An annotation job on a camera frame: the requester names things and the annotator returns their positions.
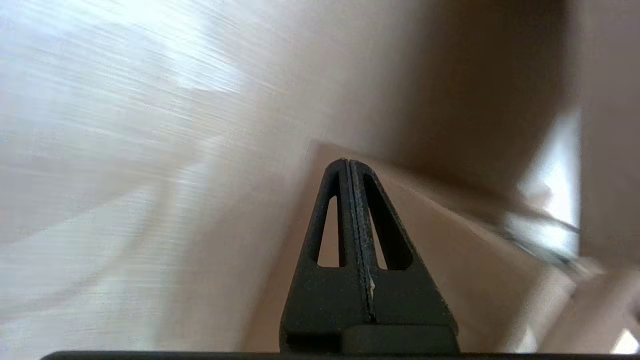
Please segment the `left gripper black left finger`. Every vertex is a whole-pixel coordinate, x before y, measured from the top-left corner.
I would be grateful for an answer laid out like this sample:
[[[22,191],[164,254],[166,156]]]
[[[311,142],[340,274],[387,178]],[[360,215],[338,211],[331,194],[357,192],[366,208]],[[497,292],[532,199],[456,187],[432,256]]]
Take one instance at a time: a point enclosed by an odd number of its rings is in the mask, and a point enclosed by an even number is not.
[[[318,264],[331,199],[337,202],[338,266]],[[282,352],[339,352],[342,333],[370,319],[362,282],[348,159],[325,168],[279,323]]]

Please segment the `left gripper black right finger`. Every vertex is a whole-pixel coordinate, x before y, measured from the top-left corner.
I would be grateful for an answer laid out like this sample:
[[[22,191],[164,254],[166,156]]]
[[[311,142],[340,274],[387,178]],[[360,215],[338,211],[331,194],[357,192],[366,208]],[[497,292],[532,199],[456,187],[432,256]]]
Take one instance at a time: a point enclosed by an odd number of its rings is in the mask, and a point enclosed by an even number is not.
[[[350,160],[365,320],[347,354],[457,354],[458,326],[375,171]]]

